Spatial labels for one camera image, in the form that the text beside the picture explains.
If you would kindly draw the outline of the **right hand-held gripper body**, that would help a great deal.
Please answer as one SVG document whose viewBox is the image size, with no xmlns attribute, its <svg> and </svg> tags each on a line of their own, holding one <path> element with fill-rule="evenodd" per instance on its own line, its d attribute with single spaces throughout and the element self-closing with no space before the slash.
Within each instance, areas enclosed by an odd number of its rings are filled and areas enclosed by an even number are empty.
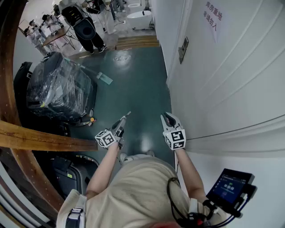
<svg viewBox="0 0 285 228">
<path fill-rule="evenodd" d="M 167 127 L 163 132 L 165 142 L 172 151 L 182 149 L 186 145 L 186 134 L 183 127 Z"/>
</svg>

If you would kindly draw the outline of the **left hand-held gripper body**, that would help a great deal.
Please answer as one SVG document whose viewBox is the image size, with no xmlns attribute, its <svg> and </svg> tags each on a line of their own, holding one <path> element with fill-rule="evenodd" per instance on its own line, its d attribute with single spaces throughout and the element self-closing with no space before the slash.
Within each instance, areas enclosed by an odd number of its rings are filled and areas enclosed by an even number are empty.
<svg viewBox="0 0 285 228">
<path fill-rule="evenodd" d="M 120 149 L 123 148 L 124 139 L 123 139 L 124 129 L 120 133 L 114 133 L 111 128 L 105 129 L 100 131 L 96 136 L 95 139 L 99 146 L 107 149 L 110 145 L 114 144 L 115 142 L 118 143 Z"/>
</svg>

